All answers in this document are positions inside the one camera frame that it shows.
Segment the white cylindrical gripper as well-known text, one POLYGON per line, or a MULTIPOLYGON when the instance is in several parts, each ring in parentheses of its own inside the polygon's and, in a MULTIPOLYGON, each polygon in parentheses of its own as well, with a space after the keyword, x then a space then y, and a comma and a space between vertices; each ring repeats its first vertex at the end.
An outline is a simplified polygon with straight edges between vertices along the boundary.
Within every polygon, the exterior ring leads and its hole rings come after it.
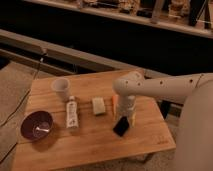
POLYGON ((118 96, 118 101, 116 104, 116 114, 118 116, 129 117, 129 124, 131 127, 135 125, 136 113, 135 110, 135 100, 136 97, 131 96, 118 96))

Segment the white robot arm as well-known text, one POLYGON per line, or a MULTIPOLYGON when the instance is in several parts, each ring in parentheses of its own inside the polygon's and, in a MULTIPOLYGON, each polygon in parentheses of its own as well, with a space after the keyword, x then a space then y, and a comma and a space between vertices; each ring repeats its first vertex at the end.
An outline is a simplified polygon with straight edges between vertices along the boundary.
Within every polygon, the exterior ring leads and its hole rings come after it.
POLYGON ((129 96, 149 96, 183 105, 172 171, 213 171, 213 73, 145 79, 137 71, 113 82, 117 112, 133 113, 129 96))

